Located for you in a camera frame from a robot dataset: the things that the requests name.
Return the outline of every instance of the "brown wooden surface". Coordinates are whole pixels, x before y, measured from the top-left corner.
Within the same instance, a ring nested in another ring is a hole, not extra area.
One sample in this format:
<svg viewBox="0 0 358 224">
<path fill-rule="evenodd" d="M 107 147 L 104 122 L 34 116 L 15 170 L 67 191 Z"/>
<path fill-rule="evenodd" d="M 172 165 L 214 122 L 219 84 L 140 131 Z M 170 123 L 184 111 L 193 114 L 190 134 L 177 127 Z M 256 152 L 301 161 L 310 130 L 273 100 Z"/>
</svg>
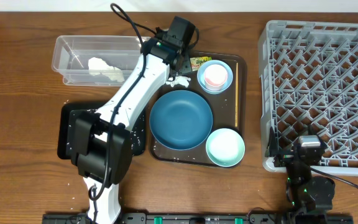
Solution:
<svg viewBox="0 0 358 224">
<path fill-rule="evenodd" d="M 358 23 L 358 14 L 130 13 L 149 27 L 168 27 L 174 15 L 200 28 L 197 50 L 238 54 L 247 62 L 246 155 L 227 170 L 160 162 L 145 152 L 120 184 L 122 206 L 164 213 L 284 210 L 290 206 L 286 174 L 262 167 L 258 38 L 272 19 Z M 107 100 L 117 89 L 65 86 L 51 70 L 59 35 L 134 31 L 113 13 L 0 13 L 0 223 L 40 223 L 45 212 L 89 206 L 76 167 L 57 157 L 60 109 L 67 100 Z M 358 184 L 358 177 L 348 179 Z M 337 183 L 333 211 L 351 213 L 358 223 L 358 190 Z"/>
</svg>

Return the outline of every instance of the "white plastic crate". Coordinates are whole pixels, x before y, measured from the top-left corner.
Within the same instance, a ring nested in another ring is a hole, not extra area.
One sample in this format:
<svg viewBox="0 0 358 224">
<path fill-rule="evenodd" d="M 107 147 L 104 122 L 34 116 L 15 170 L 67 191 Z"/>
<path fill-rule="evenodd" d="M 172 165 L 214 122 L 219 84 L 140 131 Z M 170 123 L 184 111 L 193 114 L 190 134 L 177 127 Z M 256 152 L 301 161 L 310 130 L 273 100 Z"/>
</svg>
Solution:
<svg viewBox="0 0 358 224">
<path fill-rule="evenodd" d="M 265 157 L 270 127 L 281 150 L 310 124 L 329 146 L 315 168 L 358 176 L 358 24 L 270 21 L 258 48 L 265 169 L 285 172 Z"/>
</svg>

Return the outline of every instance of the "blue bowl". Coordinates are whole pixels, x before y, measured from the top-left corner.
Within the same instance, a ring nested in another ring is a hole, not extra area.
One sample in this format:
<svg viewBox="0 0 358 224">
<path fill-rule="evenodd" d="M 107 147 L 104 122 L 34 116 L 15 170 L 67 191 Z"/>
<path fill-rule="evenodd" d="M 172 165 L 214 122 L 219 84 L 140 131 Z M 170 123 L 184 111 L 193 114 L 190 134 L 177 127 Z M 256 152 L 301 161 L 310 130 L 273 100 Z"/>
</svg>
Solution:
<svg viewBox="0 0 358 224">
<path fill-rule="evenodd" d="M 203 143 L 212 130 L 212 124 L 209 104 L 187 90 L 163 95 L 150 112 L 150 129 L 155 139 L 174 150 L 192 149 Z"/>
<path fill-rule="evenodd" d="M 210 65 L 222 65 L 227 71 L 226 83 L 224 83 L 222 89 L 219 91 L 211 91 L 211 90 L 207 89 L 205 86 L 204 72 L 205 72 L 205 69 Z M 205 92 L 207 92 L 209 94 L 220 94 L 224 90 L 229 88 L 229 86 L 233 82 L 233 71 L 231 70 L 230 66 L 228 66 L 226 63 L 224 63 L 220 60 L 210 60 L 210 61 L 207 61 L 204 64 L 202 64 L 202 66 L 200 66 L 200 68 L 198 69 L 198 72 L 197 72 L 197 79 L 198 79 L 198 83 L 200 84 L 200 86 L 202 87 L 202 89 Z"/>
</svg>

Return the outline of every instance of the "wall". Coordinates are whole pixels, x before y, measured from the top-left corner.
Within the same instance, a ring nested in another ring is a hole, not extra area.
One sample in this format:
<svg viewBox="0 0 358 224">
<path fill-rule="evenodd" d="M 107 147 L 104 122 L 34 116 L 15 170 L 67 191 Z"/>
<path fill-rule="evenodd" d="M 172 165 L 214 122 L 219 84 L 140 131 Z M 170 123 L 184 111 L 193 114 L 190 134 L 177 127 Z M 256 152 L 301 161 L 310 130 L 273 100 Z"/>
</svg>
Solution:
<svg viewBox="0 0 358 224">
<path fill-rule="evenodd" d="M 112 2 L 147 12 L 358 12 L 358 0 L 0 0 L 0 11 L 110 11 Z"/>
</svg>

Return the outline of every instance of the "black tray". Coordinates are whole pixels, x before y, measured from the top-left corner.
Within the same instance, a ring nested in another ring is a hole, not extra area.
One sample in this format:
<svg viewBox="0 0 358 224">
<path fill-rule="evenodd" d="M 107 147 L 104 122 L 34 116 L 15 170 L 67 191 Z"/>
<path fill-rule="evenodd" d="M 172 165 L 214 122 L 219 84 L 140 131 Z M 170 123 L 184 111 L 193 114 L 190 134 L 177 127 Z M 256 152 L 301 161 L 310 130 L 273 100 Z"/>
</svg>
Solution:
<svg viewBox="0 0 358 224">
<path fill-rule="evenodd" d="M 247 83 L 247 65 L 243 58 L 236 55 L 212 54 L 204 52 L 193 52 L 190 57 L 212 57 L 213 60 L 222 60 L 227 63 L 233 71 L 233 82 L 230 87 L 217 95 L 211 95 L 205 92 L 197 81 L 197 72 L 186 74 L 191 78 L 188 88 L 175 85 L 164 85 L 158 92 L 158 97 L 174 91 L 189 90 L 202 96 L 210 105 L 213 113 L 212 131 L 220 128 L 230 128 L 237 131 L 242 137 L 244 134 L 244 118 L 246 105 L 246 83 Z M 182 162 L 187 164 L 199 164 L 204 166 L 217 166 L 206 154 L 206 140 L 199 146 L 185 151 L 169 149 L 155 140 L 152 134 L 149 144 L 151 154 L 159 160 Z"/>
</svg>

